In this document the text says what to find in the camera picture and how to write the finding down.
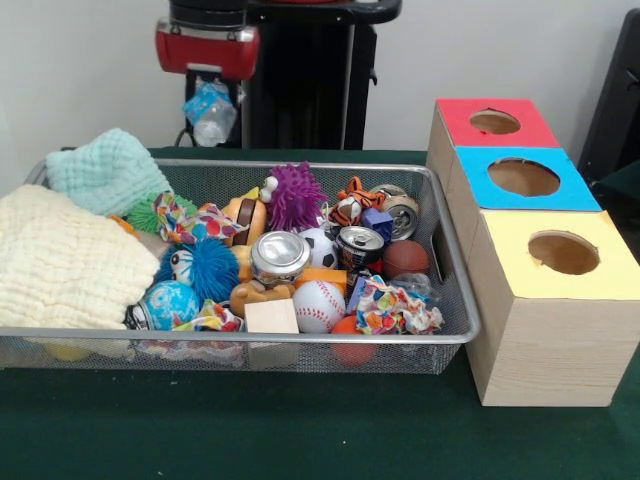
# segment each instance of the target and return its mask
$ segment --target purple spiky ball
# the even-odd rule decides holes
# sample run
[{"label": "purple spiky ball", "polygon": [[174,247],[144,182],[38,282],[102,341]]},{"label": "purple spiky ball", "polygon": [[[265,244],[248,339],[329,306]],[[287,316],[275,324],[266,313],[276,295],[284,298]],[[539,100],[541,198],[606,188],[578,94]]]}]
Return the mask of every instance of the purple spiky ball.
[{"label": "purple spiky ball", "polygon": [[322,203],[328,197],[311,173],[308,162],[273,167],[271,175],[278,188],[269,203],[269,226],[272,230],[305,230],[318,226]]}]

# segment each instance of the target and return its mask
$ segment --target metal basket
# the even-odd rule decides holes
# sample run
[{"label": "metal basket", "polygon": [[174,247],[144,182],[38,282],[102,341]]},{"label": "metal basket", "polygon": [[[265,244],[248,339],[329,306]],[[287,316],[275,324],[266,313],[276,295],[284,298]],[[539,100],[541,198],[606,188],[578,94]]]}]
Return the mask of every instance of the metal basket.
[{"label": "metal basket", "polygon": [[[195,204],[225,205],[276,165],[267,162],[158,160],[176,193]],[[365,187],[395,184],[419,199],[414,240],[434,259],[429,276],[445,319],[431,336],[284,335],[132,330],[0,328],[0,367],[185,369],[439,374],[480,328],[478,311],[442,189],[427,168],[312,164],[330,198],[359,175]],[[41,163],[27,183],[47,186]],[[73,361],[48,352],[63,347]]]}]

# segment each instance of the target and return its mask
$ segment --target table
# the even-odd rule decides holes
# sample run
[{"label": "table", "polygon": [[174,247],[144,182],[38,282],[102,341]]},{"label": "table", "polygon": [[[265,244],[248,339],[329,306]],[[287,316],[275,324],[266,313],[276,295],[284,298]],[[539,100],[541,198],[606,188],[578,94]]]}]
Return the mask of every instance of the table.
[{"label": "table", "polygon": [[[424,152],[154,154],[420,163]],[[440,376],[4,370],[3,479],[640,478],[640,356],[608,409],[480,406]]]}]

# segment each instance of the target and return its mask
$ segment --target blue block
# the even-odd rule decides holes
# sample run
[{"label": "blue block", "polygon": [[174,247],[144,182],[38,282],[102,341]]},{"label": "blue block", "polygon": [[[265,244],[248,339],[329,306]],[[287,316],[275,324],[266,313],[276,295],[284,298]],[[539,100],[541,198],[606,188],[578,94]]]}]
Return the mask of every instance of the blue block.
[{"label": "blue block", "polygon": [[[462,169],[480,208],[498,210],[560,210],[600,212],[602,208],[575,166],[561,148],[456,148]],[[524,160],[553,172],[560,180],[548,195],[526,196],[494,183],[489,167],[494,163]]]},{"label": "blue block", "polygon": [[379,212],[375,208],[368,208],[362,213],[360,221],[363,227],[370,228],[384,238],[384,243],[390,243],[393,236],[393,217],[387,212]]},{"label": "blue block", "polygon": [[353,287],[353,293],[351,294],[351,298],[349,299],[349,305],[347,305],[347,315],[351,315],[358,308],[358,303],[360,302],[360,297],[362,296],[362,292],[364,291],[364,284],[368,279],[366,277],[359,277],[356,282],[356,286]]}]

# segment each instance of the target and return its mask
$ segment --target purple cube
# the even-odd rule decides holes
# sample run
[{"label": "purple cube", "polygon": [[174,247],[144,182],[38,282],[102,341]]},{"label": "purple cube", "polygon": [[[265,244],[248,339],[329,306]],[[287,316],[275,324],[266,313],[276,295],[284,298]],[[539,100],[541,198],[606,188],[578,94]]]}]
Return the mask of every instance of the purple cube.
[{"label": "purple cube", "polygon": [[353,315],[358,308],[360,297],[362,296],[362,292],[364,291],[364,284],[367,280],[369,280],[367,277],[358,277],[356,286],[353,288],[353,293],[351,294],[351,298],[349,299],[349,305],[347,305],[347,315]]},{"label": "purple cube", "polygon": [[393,217],[387,212],[379,212],[375,208],[367,208],[362,213],[361,222],[363,227],[370,228],[379,233],[384,238],[384,243],[391,243],[393,236]]}]

